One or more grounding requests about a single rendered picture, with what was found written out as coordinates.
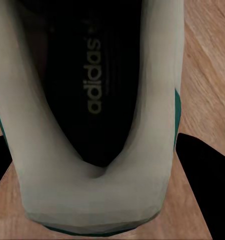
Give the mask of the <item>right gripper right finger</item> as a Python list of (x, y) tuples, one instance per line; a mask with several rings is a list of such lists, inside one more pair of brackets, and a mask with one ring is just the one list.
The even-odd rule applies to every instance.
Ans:
[(225, 240), (225, 156), (183, 133), (175, 150), (212, 239)]

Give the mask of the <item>gym shoe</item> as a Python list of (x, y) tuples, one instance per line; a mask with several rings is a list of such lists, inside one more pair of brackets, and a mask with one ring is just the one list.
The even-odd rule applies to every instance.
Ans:
[(0, 0), (0, 129), (27, 219), (109, 237), (159, 215), (184, 43), (184, 0)]

